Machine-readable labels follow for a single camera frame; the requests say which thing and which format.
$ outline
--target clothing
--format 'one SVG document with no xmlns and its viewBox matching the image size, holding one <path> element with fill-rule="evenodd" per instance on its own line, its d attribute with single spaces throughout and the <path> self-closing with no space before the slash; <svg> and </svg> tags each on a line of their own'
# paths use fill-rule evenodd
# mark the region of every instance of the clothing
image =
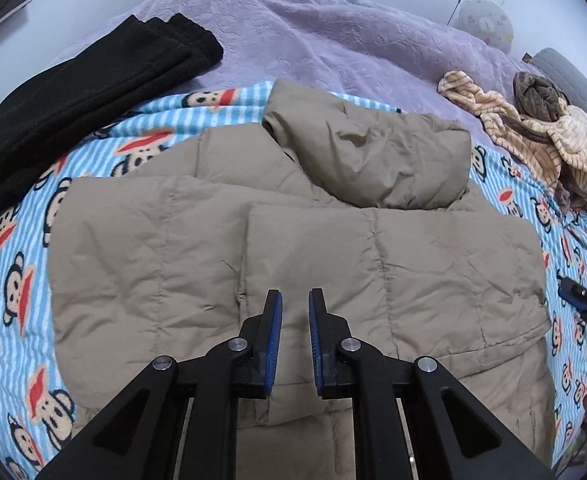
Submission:
<svg viewBox="0 0 587 480">
<path fill-rule="evenodd" d="M 575 191 L 587 202 L 587 123 L 559 98 L 560 118 L 544 122 L 518 113 L 498 92 L 484 92 L 460 70 L 447 72 L 438 83 L 438 92 L 449 101 L 480 117 L 491 139 L 518 157 L 534 176 L 555 190 L 562 165 L 567 164 Z M 524 138 L 503 120 L 521 122 L 530 130 L 546 134 L 552 144 Z"/>
<path fill-rule="evenodd" d="M 349 403 L 313 382 L 307 295 L 321 286 L 354 336 L 434 355 L 549 460 L 540 243 L 487 202 L 470 160 L 456 123 L 280 80 L 262 126 L 211 128 L 123 178 L 76 179 L 49 252 L 72 398 L 99 409 L 157 354 L 205 354 L 278 288 L 276 382 L 243 405 L 238 477 L 352 476 Z"/>
<path fill-rule="evenodd" d="M 546 123 L 560 119 L 560 92 L 548 79 L 530 72 L 518 72 L 513 77 L 513 95 L 520 113 Z"/>
<path fill-rule="evenodd" d="M 221 59 L 212 33 L 181 14 L 168 23 L 130 16 L 20 85 L 0 105 L 0 213 L 88 134 Z"/>
</svg>

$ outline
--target white round fan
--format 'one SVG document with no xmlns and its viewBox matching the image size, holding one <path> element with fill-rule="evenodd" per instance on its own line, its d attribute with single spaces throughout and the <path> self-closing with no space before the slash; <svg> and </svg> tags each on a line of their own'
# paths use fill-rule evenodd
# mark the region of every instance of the white round fan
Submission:
<svg viewBox="0 0 587 480">
<path fill-rule="evenodd" d="M 513 25 L 505 12 L 488 0 L 467 0 L 460 7 L 460 30 L 487 45 L 509 53 L 513 43 Z"/>
</svg>

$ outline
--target purple blanket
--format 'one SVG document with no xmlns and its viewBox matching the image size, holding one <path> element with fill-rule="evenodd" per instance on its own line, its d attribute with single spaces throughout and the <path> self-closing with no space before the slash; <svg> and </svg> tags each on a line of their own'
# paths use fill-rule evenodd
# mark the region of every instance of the purple blanket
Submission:
<svg viewBox="0 0 587 480">
<path fill-rule="evenodd" d="M 480 121 L 435 91 L 448 70 L 464 70 L 485 91 L 513 100 L 513 75 L 535 70 L 465 32 L 401 10 L 359 0 L 146 0 L 141 20 L 176 12 L 213 31 L 224 60 L 176 89 L 238 88 L 279 77 L 460 121 L 493 146 Z M 63 52 L 72 57 L 125 17 Z"/>
</svg>

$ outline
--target triangular cutout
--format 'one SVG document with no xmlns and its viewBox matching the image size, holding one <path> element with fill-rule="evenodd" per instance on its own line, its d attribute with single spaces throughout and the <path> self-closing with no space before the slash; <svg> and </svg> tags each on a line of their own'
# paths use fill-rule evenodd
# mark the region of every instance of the triangular cutout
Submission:
<svg viewBox="0 0 587 480">
<path fill-rule="evenodd" d="M 144 413 L 149 396 L 148 390 L 140 390 L 121 409 L 109 423 L 94 436 L 94 446 L 108 449 L 120 456 L 125 456 L 133 437 L 138 429 L 138 424 Z"/>
<path fill-rule="evenodd" d="M 442 395 L 453 431 L 465 458 L 475 458 L 500 446 L 500 437 L 480 420 L 452 390 L 445 389 Z"/>
</svg>

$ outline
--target folded jacket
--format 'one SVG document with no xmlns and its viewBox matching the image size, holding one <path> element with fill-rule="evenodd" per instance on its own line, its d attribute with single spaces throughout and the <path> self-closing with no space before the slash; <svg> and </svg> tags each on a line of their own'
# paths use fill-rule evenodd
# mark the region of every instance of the folded jacket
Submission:
<svg viewBox="0 0 587 480">
<path fill-rule="evenodd" d="M 74 59 L 20 85 L 0 104 L 0 213 L 83 137 L 222 59 L 214 35 L 181 14 L 130 16 Z"/>
</svg>

